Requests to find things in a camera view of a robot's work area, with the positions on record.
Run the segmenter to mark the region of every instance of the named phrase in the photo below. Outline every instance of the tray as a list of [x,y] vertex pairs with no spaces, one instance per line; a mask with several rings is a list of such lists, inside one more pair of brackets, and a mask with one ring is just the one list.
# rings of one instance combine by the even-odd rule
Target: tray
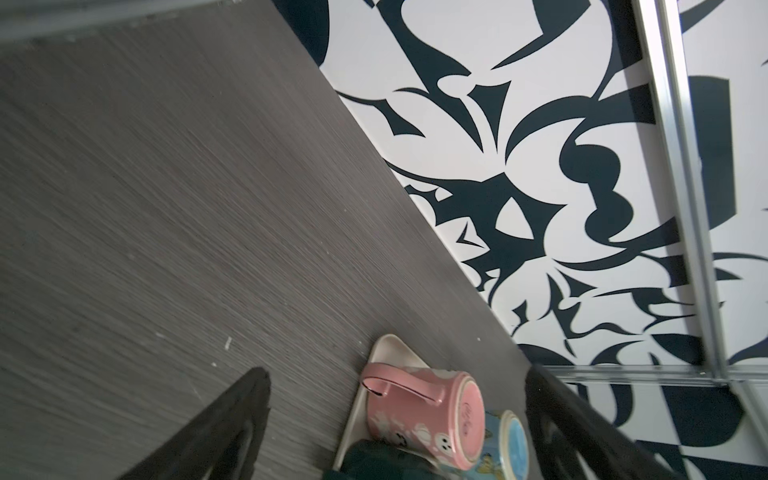
[[[388,363],[391,366],[398,367],[429,368],[424,363],[424,360],[419,358],[400,338],[391,333],[376,340],[373,348],[371,348],[368,361]],[[341,469],[346,451],[353,443],[362,439],[371,439],[366,420],[367,405],[368,390],[360,385],[357,387],[357,395],[355,395],[355,401],[352,403],[352,411],[349,413],[349,418],[346,421],[344,435],[342,435],[339,449],[336,451],[336,458],[333,460],[333,469],[337,472]]]

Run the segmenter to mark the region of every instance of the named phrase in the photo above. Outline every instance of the blue mug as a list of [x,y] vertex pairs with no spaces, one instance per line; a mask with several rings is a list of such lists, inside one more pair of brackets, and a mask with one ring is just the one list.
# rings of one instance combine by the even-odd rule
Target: blue mug
[[528,440],[517,415],[510,410],[485,413],[485,442],[480,459],[462,476],[471,480],[528,478]]

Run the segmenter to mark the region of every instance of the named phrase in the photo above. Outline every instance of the abstract pattern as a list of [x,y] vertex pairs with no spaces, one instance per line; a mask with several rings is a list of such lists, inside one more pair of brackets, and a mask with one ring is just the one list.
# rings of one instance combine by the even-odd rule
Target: abstract pattern
[[[275,3],[531,360],[701,364],[630,0]],[[680,2],[732,362],[768,362],[767,5]]]
[[768,478],[768,458],[757,433],[727,388],[569,386],[683,478]]

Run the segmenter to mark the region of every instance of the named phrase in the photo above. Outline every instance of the mug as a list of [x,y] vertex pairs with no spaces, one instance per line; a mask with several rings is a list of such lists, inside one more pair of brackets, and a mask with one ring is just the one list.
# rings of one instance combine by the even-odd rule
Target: mug
[[372,362],[360,382],[370,392],[368,428],[375,439],[460,470],[478,461],[485,413],[480,388],[467,372]]
[[525,480],[528,477],[528,440],[520,419],[510,410],[485,413],[485,444],[480,461],[463,478]]

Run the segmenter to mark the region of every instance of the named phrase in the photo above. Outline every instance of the gray blurred object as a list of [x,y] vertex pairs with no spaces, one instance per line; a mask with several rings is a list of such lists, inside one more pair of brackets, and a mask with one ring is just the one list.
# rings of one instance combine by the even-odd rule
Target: gray blurred object
[[173,17],[217,0],[0,0],[0,45],[74,40],[105,26]]

